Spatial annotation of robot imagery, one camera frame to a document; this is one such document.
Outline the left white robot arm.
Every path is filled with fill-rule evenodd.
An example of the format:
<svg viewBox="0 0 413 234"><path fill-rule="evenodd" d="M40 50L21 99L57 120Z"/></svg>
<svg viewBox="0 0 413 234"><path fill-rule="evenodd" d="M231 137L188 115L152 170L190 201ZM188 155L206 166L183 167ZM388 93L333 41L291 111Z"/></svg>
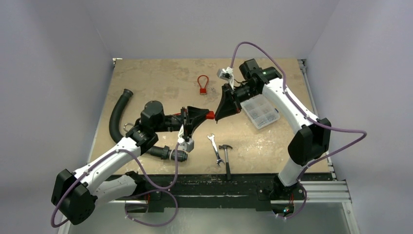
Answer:
<svg viewBox="0 0 413 234"><path fill-rule="evenodd" d="M161 151L166 158L177 160L180 153L193 150L192 134L196 128L214 118L213 111L191 106L182 108L178 114L165 115L162 103L148 102L141 117L124 136L118 131L111 133L115 145L110 150L73 172L63 170L57 175L51 199L54 211L61 212L66 221L77 225L98 205L126 196L142 198L145 186L137 173L127 172L116 180L110 180L110 176L154 148L159 132L178 132L175 148Z"/></svg>

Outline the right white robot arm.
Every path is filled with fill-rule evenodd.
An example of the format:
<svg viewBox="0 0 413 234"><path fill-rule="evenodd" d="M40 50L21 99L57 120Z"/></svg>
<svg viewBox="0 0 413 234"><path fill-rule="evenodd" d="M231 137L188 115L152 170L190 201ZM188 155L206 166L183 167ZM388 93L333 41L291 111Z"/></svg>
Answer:
<svg viewBox="0 0 413 234"><path fill-rule="evenodd" d="M327 118L318 118L305 108L286 86L275 67L261 68L255 59L250 59L242 63L239 69L244 81L238 87L233 85L231 67L217 72L217 76L227 83L222 86L215 120L239 113L242 110L241 103L257 95L263 95L276 105L294 134L288 145L290 158L273 181L272 192L279 198L286 198L296 188L305 166L328 151L331 122Z"/></svg>

